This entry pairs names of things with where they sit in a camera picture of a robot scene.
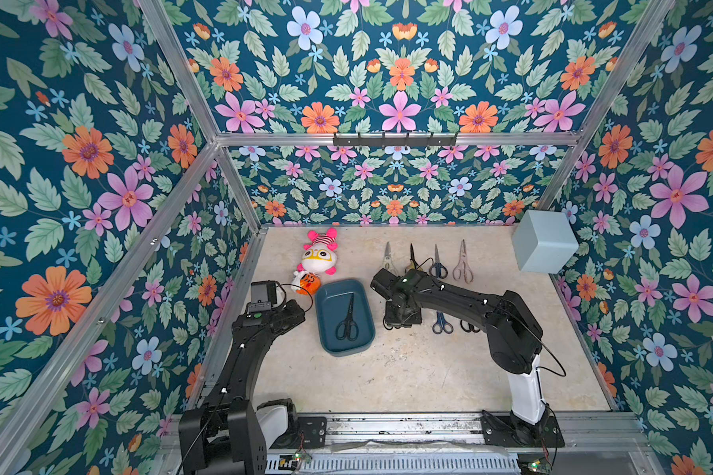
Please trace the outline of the blue grey scissors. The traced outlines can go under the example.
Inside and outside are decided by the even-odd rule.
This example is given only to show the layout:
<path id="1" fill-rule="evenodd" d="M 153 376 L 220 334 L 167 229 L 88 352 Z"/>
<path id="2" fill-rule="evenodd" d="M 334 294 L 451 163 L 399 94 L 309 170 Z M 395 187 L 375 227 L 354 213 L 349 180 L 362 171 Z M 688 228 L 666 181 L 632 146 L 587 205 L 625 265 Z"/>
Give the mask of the blue grey scissors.
<path id="1" fill-rule="evenodd" d="M 434 334 L 452 334 L 453 325 L 449 323 L 442 312 L 436 312 L 436 322 L 432 326 Z"/>

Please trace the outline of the yellow black scissors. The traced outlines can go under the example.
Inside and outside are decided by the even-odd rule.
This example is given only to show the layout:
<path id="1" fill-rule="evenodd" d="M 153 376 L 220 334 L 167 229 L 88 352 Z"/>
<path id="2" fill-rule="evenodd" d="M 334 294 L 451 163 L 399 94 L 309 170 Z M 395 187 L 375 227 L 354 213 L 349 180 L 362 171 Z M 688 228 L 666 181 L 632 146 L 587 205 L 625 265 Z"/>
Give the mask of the yellow black scissors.
<path id="1" fill-rule="evenodd" d="M 414 245 L 410 245 L 410 259 L 409 259 L 408 265 L 405 268 L 405 271 L 409 272 L 410 270 L 415 270 L 415 269 L 420 269 L 420 268 L 421 268 L 421 265 L 419 265 L 419 262 L 416 259 Z"/>

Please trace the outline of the small black scissors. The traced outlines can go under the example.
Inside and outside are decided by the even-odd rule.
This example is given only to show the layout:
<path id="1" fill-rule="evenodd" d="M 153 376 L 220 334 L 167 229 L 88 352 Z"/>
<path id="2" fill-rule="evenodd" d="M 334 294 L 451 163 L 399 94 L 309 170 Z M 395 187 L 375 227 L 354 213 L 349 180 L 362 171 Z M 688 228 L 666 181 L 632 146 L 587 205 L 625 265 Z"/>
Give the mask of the small black scissors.
<path id="1" fill-rule="evenodd" d="M 449 276 L 449 271 L 441 262 L 440 251 L 437 245 L 434 245 L 433 265 L 430 269 L 431 275 L 437 279 L 446 279 Z"/>

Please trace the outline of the teal plastic storage box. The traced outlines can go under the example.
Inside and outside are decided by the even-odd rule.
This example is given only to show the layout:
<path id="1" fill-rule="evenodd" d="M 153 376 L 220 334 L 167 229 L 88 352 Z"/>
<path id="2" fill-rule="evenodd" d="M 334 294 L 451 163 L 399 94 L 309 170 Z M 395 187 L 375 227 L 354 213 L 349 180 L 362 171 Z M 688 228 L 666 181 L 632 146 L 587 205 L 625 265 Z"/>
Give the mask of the teal plastic storage box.
<path id="1" fill-rule="evenodd" d="M 354 342 L 336 339 L 336 328 L 346 317 L 350 296 L 355 295 L 354 318 L 360 334 Z M 315 296 L 317 325 L 322 348 L 332 356 L 343 357 L 363 352 L 375 337 L 374 317 L 364 285 L 346 279 L 324 285 Z"/>

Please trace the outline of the thin black scissors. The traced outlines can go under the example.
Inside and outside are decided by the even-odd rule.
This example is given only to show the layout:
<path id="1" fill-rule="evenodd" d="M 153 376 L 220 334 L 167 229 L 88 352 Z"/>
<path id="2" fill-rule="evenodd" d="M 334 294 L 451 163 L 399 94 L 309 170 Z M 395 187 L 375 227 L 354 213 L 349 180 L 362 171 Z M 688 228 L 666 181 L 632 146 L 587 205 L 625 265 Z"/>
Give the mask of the thin black scissors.
<path id="1" fill-rule="evenodd" d="M 358 329 L 358 324 L 354 318 L 354 307 L 355 307 L 355 295 L 350 296 L 349 304 L 347 307 L 346 317 L 342 320 L 336 328 L 336 339 L 337 340 L 348 340 L 349 342 L 354 342 L 360 330 Z"/>

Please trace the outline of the large black scissors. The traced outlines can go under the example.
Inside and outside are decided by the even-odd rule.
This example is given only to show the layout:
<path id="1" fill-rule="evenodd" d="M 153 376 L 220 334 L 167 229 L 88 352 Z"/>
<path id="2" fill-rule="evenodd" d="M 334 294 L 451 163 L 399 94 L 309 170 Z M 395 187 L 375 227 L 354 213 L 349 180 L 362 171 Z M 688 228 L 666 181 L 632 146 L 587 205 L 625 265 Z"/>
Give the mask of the large black scissors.
<path id="1" fill-rule="evenodd" d="M 471 324 L 470 322 L 464 320 L 461 320 L 459 322 L 459 327 L 464 333 L 467 334 L 477 334 L 481 332 L 481 328 L 479 328 L 479 326 Z"/>

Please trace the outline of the pink handled scissors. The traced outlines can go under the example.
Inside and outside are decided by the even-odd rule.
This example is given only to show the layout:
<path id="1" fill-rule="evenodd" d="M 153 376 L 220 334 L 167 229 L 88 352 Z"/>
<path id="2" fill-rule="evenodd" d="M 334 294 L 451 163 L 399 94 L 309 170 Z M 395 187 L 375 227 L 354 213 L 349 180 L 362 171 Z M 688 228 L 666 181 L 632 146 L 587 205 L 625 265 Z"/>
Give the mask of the pink handled scissors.
<path id="1" fill-rule="evenodd" d="M 459 245 L 459 261 L 457 265 L 453 268 L 453 280 L 463 281 L 464 283 L 473 283 L 474 275 L 469 266 L 466 242 L 463 239 Z"/>

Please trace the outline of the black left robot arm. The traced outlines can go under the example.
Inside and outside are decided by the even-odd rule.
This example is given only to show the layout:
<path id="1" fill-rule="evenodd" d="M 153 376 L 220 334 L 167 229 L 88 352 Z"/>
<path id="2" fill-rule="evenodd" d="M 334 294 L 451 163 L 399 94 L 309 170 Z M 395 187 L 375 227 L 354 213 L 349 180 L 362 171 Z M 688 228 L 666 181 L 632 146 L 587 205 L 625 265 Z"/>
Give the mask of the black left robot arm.
<path id="1" fill-rule="evenodd" d="M 264 358 L 273 342 L 305 322 L 306 311 L 287 297 L 277 281 L 251 285 L 251 301 L 232 324 L 232 346 L 203 403 L 178 424 L 178 469 L 184 474 L 263 474 L 269 444 L 252 398 Z"/>

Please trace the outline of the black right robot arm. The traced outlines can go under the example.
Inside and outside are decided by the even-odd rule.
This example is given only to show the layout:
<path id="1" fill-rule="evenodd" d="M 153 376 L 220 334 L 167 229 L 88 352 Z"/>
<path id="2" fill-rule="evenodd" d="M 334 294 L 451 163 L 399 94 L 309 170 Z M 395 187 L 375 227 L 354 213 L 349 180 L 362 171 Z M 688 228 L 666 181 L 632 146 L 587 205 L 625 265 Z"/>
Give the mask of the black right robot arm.
<path id="1" fill-rule="evenodd" d="M 492 360 L 508 374 L 511 415 L 529 426 L 542 421 L 546 403 L 539 372 L 544 331 L 518 293 L 476 292 L 419 269 L 402 276 L 382 269 L 372 277 L 370 288 L 385 301 L 385 318 L 393 328 L 412 326 L 424 310 L 432 310 L 483 331 Z"/>

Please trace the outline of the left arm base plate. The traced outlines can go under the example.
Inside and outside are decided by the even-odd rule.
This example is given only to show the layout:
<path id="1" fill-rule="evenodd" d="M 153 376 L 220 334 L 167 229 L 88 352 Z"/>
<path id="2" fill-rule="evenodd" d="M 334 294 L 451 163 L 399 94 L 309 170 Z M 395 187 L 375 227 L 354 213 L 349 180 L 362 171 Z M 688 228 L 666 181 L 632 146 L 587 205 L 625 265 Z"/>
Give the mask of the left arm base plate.
<path id="1" fill-rule="evenodd" d="M 311 449 L 326 445 L 328 420 L 325 417 L 299 417 L 296 423 L 271 446 L 274 449 Z"/>

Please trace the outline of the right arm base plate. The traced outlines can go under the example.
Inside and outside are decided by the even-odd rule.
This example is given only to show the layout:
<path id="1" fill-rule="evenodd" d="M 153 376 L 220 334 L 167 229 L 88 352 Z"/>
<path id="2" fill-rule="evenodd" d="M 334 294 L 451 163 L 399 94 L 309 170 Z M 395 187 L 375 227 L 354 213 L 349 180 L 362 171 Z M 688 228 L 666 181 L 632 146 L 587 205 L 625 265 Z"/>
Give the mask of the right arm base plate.
<path id="1" fill-rule="evenodd" d="M 513 412 L 505 416 L 497 416 L 487 411 L 481 412 L 480 424 L 487 445 L 524 448 L 565 447 L 556 413 L 549 405 L 546 405 L 542 419 L 534 425 L 517 418 Z"/>

